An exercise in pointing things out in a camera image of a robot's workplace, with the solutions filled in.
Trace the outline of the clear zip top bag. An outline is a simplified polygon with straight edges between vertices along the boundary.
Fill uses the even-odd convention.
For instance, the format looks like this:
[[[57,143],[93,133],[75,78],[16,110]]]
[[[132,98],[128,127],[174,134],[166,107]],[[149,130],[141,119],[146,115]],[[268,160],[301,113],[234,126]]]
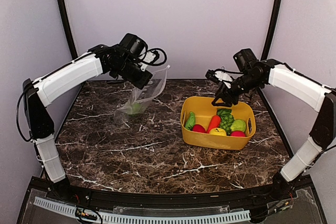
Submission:
[[[171,67],[170,65],[167,65],[164,69],[155,71],[149,83],[142,90],[138,88],[133,89],[127,102],[123,106],[117,108],[114,113],[113,120],[116,125],[127,123],[131,118],[141,115],[141,114],[137,115],[126,114],[126,108],[128,104],[142,103],[147,109],[151,104],[151,102],[153,101],[153,99],[157,98],[163,92],[166,85],[167,72],[170,69],[170,67]]]

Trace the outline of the black frame post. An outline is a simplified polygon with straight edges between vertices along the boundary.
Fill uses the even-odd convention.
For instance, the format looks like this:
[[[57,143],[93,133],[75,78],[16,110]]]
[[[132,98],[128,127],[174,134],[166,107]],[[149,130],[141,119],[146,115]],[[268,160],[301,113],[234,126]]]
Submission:
[[[58,4],[62,27],[65,33],[69,52],[70,52],[72,60],[75,60],[78,57],[78,53],[77,53],[75,41],[74,41],[71,27],[70,27],[70,22],[69,22],[67,8],[66,8],[66,2],[65,0],[57,0],[57,4]]]
[[[270,16],[270,22],[267,30],[267,35],[263,47],[263,51],[261,54],[261,60],[266,60],[269,56],[272,40],[274,38],[276,26],[277,26],[277,20],[278,15],[280,12],[281,7],[281,0],[274,0],[273,6],[272,6],[272,12]]]

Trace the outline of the red toy apple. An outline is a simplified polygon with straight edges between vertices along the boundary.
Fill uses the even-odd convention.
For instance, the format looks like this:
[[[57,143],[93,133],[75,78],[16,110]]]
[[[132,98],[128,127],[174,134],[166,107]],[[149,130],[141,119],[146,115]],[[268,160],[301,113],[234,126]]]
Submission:
[[[199,124],[195,124],[192,128],[193,132],[198,132],[198,133],[206,133],[206,130],[203,126],[199,125]]]

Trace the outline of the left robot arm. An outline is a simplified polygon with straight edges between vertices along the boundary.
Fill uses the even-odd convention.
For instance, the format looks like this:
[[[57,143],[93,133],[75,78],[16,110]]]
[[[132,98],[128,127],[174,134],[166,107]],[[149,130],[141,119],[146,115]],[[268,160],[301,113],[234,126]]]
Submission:
[[[29,127],[29,138],[24,138],[24,141],[35,144],[49,179],[55,183],[53,191],[61,200],[71,200],[74,189],[63,181],[66,173],[56,148],[54,122],[47,107],[72,88],[105,73],[143,89],[153,76],[147,67],[152,66],[158,57],[159,53],[150,51],[144,40],[126,34],[116,45],[97,45],[43,77],[24,81],[18,100],[24,104]]]

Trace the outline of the green toy cabbage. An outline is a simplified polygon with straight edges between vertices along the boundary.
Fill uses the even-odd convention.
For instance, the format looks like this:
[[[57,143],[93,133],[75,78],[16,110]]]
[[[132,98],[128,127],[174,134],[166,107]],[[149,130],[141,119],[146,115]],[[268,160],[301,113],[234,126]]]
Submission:
[[[230,126],[230,130],[233,131],[241,131],[244,132],[246,131],[247,124],[244,120],[241,119],[236,119]]]

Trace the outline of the orange toy carrot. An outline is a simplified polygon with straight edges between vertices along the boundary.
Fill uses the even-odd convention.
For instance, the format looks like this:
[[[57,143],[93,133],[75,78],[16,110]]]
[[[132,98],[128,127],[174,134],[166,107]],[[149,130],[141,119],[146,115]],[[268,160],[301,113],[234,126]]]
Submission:
[[[221,117],[218,115],[214,115],[208,124],[207,133],[209,133],[212,129],[219,127],[220,123]]]

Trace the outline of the green toy cucumber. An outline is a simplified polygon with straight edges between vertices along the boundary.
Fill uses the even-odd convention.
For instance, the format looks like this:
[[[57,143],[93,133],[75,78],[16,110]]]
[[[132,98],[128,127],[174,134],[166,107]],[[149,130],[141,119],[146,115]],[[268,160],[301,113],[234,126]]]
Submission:
[[[195,113],[191,111],[189,113],[187,121],[185,122],[184,127],[187,130],[191,131],[193,129],[193,127],[194,127],[195,124],[196,124],[196,116],[195,116]]]

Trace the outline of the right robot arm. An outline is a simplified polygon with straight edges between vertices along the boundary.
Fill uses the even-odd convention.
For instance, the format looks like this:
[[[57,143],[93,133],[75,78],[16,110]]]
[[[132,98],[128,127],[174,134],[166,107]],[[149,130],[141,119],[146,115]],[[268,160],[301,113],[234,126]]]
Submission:
[[[206,78],[220,87],[212,102],[214,106],[237,105],[242,94],[252,89],[271,86],[277,89],[289,112],[286,129],[308,130],[307,140],[301,141],[286,165],[274,176],[274,184],[268,188],[273,200],[280,199],[288,191],[288,184],[309,169],[327,151],[335,148],[335,89],[321,84],[287,63],[276,59],[259,60],[251,49],[242,49],[233,56],[238,70],[224,68],[208,70]]]

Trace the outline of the yellow plastic basket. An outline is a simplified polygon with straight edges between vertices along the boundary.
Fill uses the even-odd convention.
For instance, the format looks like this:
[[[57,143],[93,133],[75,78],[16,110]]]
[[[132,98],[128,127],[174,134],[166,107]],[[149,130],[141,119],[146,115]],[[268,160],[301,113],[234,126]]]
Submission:
[[[217,115],[218,109],[231,109],[232,115],[236,119],[244,120],[247,124],[245,137],[233,137],[231,135],[218,136],[207,133],[207,127],[214,115]],[[188,119],[189,113],[194,112],[196,124],[203,126],[206,133],[193,132],[187,130],[184,125]],[[181,125],[183,141],[189,145],[223,149],[223,150],[241,150],[256,133],[256,122],[252,108],[243,102],[239,102],[230,108],[223,106],[213,106],[212,98],[190,97],[185,100],[181,110]]]

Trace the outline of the black front rail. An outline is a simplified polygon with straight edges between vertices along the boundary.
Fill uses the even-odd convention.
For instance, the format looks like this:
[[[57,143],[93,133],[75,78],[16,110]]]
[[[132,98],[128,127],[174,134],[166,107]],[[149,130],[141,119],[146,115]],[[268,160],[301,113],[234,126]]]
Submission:
[[[25,200],[32,196],[33,192],[41,193],[51,199],[59,199],[60,194],[52,191],[48,193],[51,182],[38,177],[32,177],[25,193]],[[237,207],[259,208],[267,203],[277,201],[271,198],[268,193],[272,185],[259,186],[248,189],[231,191],[220,191],[214,193],[200,194],[135,194],[120,193],[107,190],[88,189],[84,187],[68,186],[70,190],[69,202],[78,203],[93,209],[113,209],[114,207],[135,207],[135,208],[201,208],[229,205],[231,209]],[[296,181],[295,188],[291,191],[294,205],[300,200],[307,199],[308,202],[317,204],[316,190],[311,177],[305,176]]]

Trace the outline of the green toy grapes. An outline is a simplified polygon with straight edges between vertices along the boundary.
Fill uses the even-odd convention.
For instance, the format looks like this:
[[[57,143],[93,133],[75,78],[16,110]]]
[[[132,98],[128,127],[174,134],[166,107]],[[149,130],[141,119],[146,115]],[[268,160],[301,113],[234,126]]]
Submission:
[[[231,135],[232,130],[231,130],[231,125],[233,124],[235,118],[232,115],[232,110],[231,109],[218,109],[216,113],[221,121],[219,124],[219,128],[225,130],[227,135]]]

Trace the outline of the left black frame post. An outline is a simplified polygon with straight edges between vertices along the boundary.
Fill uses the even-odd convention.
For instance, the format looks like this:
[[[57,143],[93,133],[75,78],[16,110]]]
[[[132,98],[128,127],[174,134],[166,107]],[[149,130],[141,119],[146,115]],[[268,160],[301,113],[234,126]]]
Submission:
[[[75,41],[74,41],[71,27],[70,27],[70,22],[69,22],[67,8],[66,8],[66,2],[65,0],[57,0],[57,4],[58,4],[62,27],[65,33],[69,52],[70,52],[72,60],[75,60],[78,57],[78,53],[77,53]]]

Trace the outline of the right black frame post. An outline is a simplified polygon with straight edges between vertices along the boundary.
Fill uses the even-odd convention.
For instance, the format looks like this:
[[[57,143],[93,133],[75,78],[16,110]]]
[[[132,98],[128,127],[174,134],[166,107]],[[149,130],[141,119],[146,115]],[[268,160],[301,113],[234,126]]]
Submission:
[[[267,35],[263,47],[263,51],[261,54],[261,60],[266,60],[269,56],[272,40],[274,38],[276,26],[277,26],[277,20],[278,15],[280,12],[281,7],[281,0],[274,0],[273,6],[272,6],[272,12],[270,16],[270,22],[267,30]]]

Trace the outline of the yellow toy apple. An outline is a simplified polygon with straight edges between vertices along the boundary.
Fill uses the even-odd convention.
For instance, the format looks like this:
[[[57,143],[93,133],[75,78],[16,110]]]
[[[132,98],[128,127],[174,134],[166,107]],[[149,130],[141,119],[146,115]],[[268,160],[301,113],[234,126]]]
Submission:
[[[226,131],[222,128],[213,128],[209,131],[209,134],[218,136],[227,136]]]

